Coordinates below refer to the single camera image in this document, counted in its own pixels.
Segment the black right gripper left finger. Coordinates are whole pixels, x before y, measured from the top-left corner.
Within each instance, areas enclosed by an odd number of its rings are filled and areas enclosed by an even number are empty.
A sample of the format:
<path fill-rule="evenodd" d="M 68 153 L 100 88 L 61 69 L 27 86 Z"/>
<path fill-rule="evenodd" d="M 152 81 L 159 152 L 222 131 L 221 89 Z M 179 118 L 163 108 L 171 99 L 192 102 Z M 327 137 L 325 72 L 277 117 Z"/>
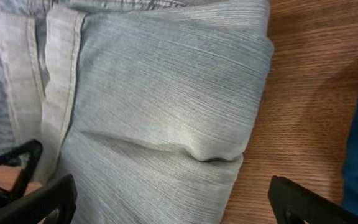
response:
<path fill-rule="evenodd" d="M 0 208 L 0 224 L 67 224 L 76 211 L 77 190 L 68 174 Z"/>

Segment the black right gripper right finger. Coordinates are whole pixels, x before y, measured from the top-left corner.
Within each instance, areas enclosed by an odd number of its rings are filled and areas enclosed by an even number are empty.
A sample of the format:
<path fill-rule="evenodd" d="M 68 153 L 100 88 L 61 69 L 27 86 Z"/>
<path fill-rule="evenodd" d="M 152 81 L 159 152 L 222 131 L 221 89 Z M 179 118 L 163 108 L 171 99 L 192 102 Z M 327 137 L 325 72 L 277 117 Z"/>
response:
<path fill-rule="evenodd" d="M 285 177 L 273 176 L 268 199 L 278 224 L 358 224 L 358 216 Z"/>

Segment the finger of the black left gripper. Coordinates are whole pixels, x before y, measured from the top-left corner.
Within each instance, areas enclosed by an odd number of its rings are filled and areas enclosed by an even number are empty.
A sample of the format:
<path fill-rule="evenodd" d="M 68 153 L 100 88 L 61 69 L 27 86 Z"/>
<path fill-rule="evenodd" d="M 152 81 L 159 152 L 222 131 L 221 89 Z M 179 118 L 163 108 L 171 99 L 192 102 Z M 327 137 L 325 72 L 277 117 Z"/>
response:
<path fill-rule="evenodd" d="M 0 187 L 0 205 L 7 205 L 21 198 L 37 168 L 43 147 L 37 140 L 31 140 L 0 155 L 0 166 L 20 167 L 11 190 Z"/>

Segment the light blue denim shorts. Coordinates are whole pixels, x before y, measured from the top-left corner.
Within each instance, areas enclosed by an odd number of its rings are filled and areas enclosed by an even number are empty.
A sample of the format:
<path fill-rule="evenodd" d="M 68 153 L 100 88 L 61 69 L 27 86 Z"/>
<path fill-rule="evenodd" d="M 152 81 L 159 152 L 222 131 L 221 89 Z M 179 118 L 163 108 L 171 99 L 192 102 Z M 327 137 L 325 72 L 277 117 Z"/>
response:
<path fill-rule="evenodd" d="M 0 154 L 72 174 L 75 223 L 219 223 L 270 70 L 270 4 L 0 1 Z"/>

